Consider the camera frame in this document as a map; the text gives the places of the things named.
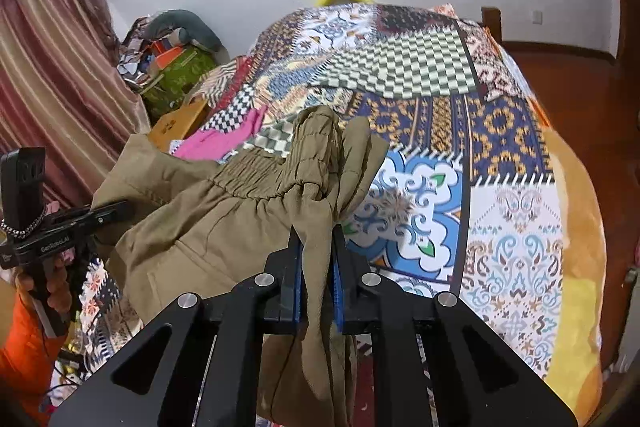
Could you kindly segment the left orange sleeve forearm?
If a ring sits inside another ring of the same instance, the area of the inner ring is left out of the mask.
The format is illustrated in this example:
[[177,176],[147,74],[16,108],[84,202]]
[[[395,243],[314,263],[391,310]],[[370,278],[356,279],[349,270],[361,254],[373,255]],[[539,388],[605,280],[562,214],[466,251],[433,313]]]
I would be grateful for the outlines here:
[[1,413],[6,413],[2,425],[49,424],[50,414],[41,408],[67,334],[48,338],[40,327],[37,314],[15,297],[11,328],[1,347]]

